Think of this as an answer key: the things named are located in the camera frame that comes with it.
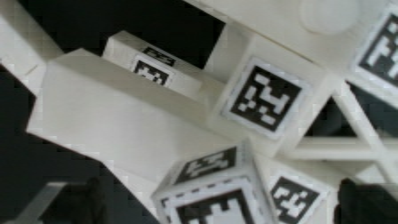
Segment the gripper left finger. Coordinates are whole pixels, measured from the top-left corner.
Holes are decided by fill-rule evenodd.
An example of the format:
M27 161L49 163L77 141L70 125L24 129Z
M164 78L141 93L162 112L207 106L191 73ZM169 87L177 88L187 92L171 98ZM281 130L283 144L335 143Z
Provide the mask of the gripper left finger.
M100 180L50 182L15 219L15 224L107 224Z

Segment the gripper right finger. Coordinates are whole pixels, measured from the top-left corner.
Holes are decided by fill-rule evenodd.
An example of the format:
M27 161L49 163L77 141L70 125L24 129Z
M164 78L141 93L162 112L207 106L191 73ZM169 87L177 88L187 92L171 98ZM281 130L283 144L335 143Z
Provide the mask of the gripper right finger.
M398 199L379 184L342 180L335 224L398 224Z

